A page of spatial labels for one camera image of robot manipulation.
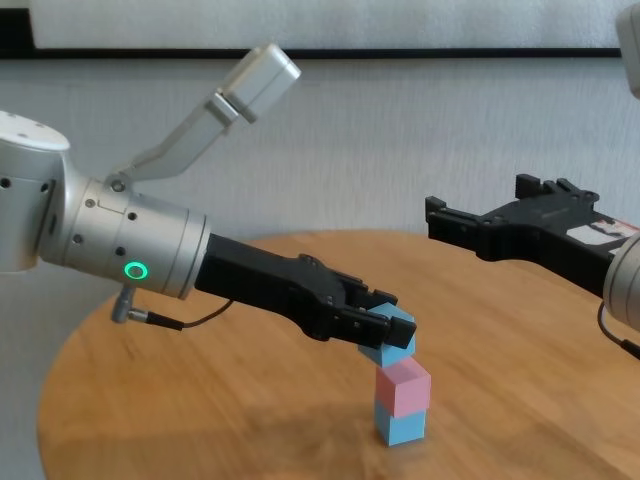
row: stacked blocks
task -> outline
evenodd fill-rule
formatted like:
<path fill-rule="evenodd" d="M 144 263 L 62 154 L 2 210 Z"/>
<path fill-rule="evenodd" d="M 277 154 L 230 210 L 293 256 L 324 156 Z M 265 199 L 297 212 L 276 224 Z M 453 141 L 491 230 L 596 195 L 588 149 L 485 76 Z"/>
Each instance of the stacked blocks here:
<path fill-rule="evenodd" d="M 395 305 L 384 304 L 370 310 L 387 318 L 414 318 Z M 424 438 L 431 399 L 431 376 L 413 358 L 415 336 L 406 349 L 383 345 L 380 349 L 358 349 L 376 364 L 374 421 L 388 446 Z"/>

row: cable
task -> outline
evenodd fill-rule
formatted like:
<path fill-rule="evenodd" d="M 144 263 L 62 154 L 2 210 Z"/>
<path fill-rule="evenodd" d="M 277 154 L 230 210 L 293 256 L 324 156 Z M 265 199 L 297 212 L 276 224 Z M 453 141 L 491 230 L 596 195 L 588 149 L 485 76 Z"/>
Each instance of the cable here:
<path fill-rule="evenodd" d="M 609 340 L 611 340 L 613 343 L 618 345 L 625 352 L 629 353 L 630 355 L 633 355 L 635 358 L 640 360 L 640 345 L 638 345 L 637 343 L 633 343 L 632 341 L 627 339 L 622 340 L 616 337 L 613 333 L 611 333 L 611 330 L 607 328 L 607 324 L 605 323 L 604 313 L 605 313 L 604 302 L 602 302 L 600 304 L 600 308 L 598 308 L 598 326 L 600 327 L 600 330 L 602 330 L 602 333 L 604 333 L 604 335 Z"/>
<path fill-rule="evenodd" d="M 607 328 L 607 324 L 604 319 L 604 302 L 602 302 L 600 304 L 600 308 L 598 308 L 598 326 L 600 327 L 600 330 L 602 330 L 602 333 L 604 333 L 605 337 L 607 337 L 618 346 L 622 344 L 622 340 L 616 337 L 613 333 L 611 333 L 611 330 Z"/>
<path fill-rule="evenodd" d="M 227 303 L 225 303 L 222 307 L 220 307 L 215 312 L 210 313 L 206 317 L 202 317 L 200 320 L 196 320 L 195 322 L 190 322 L 190 323 L 184 323 L 179 320 L 175 320 L 173 318 L 160 315 L 159 313 L 143 312 L 143 311 L 141 311 L 142 315 L 139 316 L 140 319 L 138 321 L 147 323 L 149 325 L 156 325 L 158 327 L 170 328 L 171 330 L 181 331 L 185 328 L 198 327 L 203 323 L 208 322 L 212 318 L 215 318 L 218 315 L 221 315 L 231 306 L 232 303 L 233 303 L 233 300 L 228 300 Z"/>
<path fill-rule="evenodd" d="M 202 317 L 200 320 L 196 320 L 195 322 L 185 323 L 182 328 L 198 327 L 198 326 L 202 325 L 203 323 L 208 322 L 212 318 L 215 318 L 218 315 L 223 314 L 231 306 L 231 304 L 233 304 L 233 300 L 228 300 L 227 303 L 225 303 L 222 307 L 220 307 L 215 312 L 210 313 L 206 317 Z"/>

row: wooden table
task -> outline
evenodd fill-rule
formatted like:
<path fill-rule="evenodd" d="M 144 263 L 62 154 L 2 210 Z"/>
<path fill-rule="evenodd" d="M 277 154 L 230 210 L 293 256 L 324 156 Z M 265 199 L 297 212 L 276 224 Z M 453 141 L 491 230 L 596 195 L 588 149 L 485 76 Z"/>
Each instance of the wooden table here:
<path fill-rule="evenodd" d="M 316 255 L 398 295 L 433 378 L 426 440 L 378 439 L 375 366 L 355 345 L 310 340 L 239 304 L 183 332 L 118 326 L 109 303 L 69 338 L 44 385 L 50 480 L 640 479 L 640 363 L 600 333 L 593 296 L 424 235 L 256 244 Z M 185 321 L 222 303 L 137 296 Z"/>

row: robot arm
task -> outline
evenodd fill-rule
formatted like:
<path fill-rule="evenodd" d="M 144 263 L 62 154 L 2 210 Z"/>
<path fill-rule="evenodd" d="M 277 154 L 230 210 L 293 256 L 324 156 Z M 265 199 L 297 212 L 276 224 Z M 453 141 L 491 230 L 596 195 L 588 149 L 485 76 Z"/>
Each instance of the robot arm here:
<path fill-rule="evenodd" d="M 251 51 L 158 147 L 104 181 L 75 169 L 60 133 L 0 112 L 0 272 L 41 258 L 115 280 L 123 285 L 116 322 L 181 329 L 136 309 L 135 290 L 183 299 L 195 288 L 284 316 L 316 340 L 406 348 L 414 323 L 366 311 L 395 304 L 393 295 L 308 255 L 285 258 L 215 235 L 205 215 L 135 191 L 137 181 L 182 173 L 240 117 L 257 121 L 299 76 L 277 46 Z"/>
<path fill-rule="evenodd" d="M 614 337 L 604 307 L 640 331 L 640 229 L 597 212 L 599 195 L 566 179 L 518 175 L 516 201 L 484 215 L 425 200 L 429 237 L 475 252 L 481 260 L 536 263 L 603 299 L 598 312 L 608 338 L 640 359 L 640 346 Z"/>

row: white wall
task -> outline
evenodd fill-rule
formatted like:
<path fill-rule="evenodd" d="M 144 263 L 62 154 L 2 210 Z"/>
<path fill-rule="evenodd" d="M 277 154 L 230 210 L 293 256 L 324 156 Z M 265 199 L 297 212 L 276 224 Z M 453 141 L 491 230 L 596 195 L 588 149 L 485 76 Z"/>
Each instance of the white wall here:
<path fill-rule="evenodd" d="M 64 132 L 104 175 L 159 141 L 229 62 L 0 63 L 0 109 Z M 184 176 L 144 186 L 209 214 L 217 233 L 379 227 L 425 232 L 434 194 L 482 213 L 516 173 L 566 176 L 640 223 L 640 103 L 619 60 L 300 62 L 303 77 Z M 0 469 L 40 477 L 39 388 L 57 349 L 111 283 L 42 265 L 0 277 Z"/>
<path fill-rule="evenodd" d="M 0 0 L 0 8 L 27 8 L 29 0 Z"/>

